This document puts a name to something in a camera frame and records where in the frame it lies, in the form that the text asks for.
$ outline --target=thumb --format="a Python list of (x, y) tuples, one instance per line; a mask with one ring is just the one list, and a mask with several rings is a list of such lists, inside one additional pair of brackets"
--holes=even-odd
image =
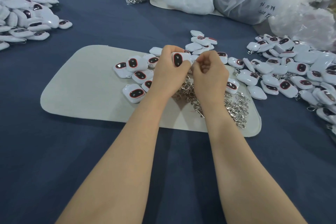
[(201, 65), (200, 63), (197, 62), (197, 60), (194, 61), (191, 70), (194, 76), (198, 76), (199, 74), (202, 74)]
[(182, 62), (182, 64), (179, 66), (179, 71), (182, 73), (187, 73), (191, 67), (191, 63), (189, 60), (185, 60)]

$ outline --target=table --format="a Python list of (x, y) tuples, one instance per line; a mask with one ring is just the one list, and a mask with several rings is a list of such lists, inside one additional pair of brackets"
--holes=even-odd
[[(251, 26), (125, 0), (59, 0), (69, 30), (0, 52), (0, 223), (54, 223), (123, 128), (122, 123), (51, 115), (40, 95), (79, 48), (106, 44), (147, 52), (184, 46), (191, 29), (247, 57)], [(310, 224), (336, 223), (336, 148), (306, 110), (283, 95), (255, 101), (262, 130), (248, 143)], [(160, 128), (144, 223), (225, 223), (208, 135)]]

